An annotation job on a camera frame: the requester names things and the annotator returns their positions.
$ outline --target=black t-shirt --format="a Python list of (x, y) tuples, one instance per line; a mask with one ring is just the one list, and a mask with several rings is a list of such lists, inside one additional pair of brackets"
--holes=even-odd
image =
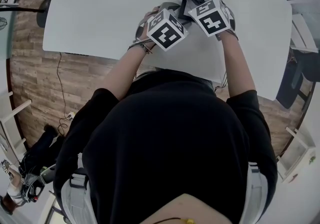
[(138, 224), (189, 194), (235, 224), (244, 209), (248, 162), (267, 178), (266, 208), (277, 182), (257, 92), (224, 102), (198, 78), (171, 70), (133, 82), (120, 102), (107, 89), (95, 91), (72, 121), (59, 155), (58, 202), (82, 151), (98, 223)]

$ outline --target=person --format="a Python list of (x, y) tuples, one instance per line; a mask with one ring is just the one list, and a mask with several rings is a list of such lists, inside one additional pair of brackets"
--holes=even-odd
[[(140, 39), (146, 38), (145, 27)], [(162, 69), (134, 80), (146, 56), (140, 45), (106, 75), (75, 115), (57, 159), (53, 187), (68, 217), (64, 187), (79, 153), (99, 224), (239, 223), (249, 162), (267, 181), (266, 211), (277, 182), (270, 131), (237, 37), (224, 31), (220, 38), (226, 102), (211, 82), (185, 72)]]
[(4, 160), (2, 162), (2, 165), (10, 176), (10, 184), (6, 195), (0, 197), (0, 205), (9, 215), (12, 215), (16, 208), (25, 204), (21, 195), (21, 190), (26, 175), (28, 173), (33, 173), (38, 176), (44, 167), (48, 168), (56, 163), (56, 159), (64, 141), (64, 138), (59, 136), (53, 143), (53, 140), (57, 135), (54, 127), (48, 124), (45, 125), (44, 133), (25, 154), (19, 164), (19, 172), (15, 171), (8, 161)]

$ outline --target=floor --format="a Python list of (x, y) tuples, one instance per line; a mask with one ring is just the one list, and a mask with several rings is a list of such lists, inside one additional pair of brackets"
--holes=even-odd
[[(20, 6), (38, 8), (43, 0), (19, 0)], [(64, 113), (77, 112), (92, 96), (104, 76), (112, 69), (115, 60), (62, 53), (59, 65), (62, 88), (57, 76), (60, 59), (58, 52), (44, 51), (42, 41), (44, 29), (36, 23), (36, 14), (20, 12), (16, 16), (10, 59), (11, 83), (15, 105), (31, 99), (31, 106), (18, 114), (18, 119), (26, 138), (32, 146), (43, 133), (45, 124), (59, 126)], [(153, 70), (150, 66), (141, 66), (138, 73)], [(303, 82), (302, 91), (307, 93), (311, 84)], [(226, 100), (228, 88), (218, 89), (217, 96)], [(276, 100), (259, 97), (260, 110), (264, 114), (271, 132), (273, 149), (279, 154), (291, 137), (286, 132), (288, 126), (294, 129), (300, 118), (303, 100), (298, 96), (290, 110), (283, 108)], [(70, 122), (61, 120), (67, 125)]]

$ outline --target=hair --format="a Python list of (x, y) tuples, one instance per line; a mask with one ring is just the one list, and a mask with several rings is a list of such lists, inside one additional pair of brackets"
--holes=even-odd
[(6, 193), (6, 195), (2, 198), (2, 203), (5, 205), (5, 207), (13, 213), (13, 211), (17, 208), (17, 204), (12, 200), (11, 196)]

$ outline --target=white table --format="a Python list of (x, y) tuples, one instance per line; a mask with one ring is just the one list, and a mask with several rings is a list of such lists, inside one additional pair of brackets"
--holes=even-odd
[[(45, 25), (45, 51), (120, 59), (144, 14), (181, 0), (52, 0)], [(235, 14), (236, 33), (260, 96), (274, 100), (284, 74), (292, 27), (286, 0), (223, 0)], [(158, 48), (144, 64), (221, 82), (223, 47), (196, 24), (167, 52)]]

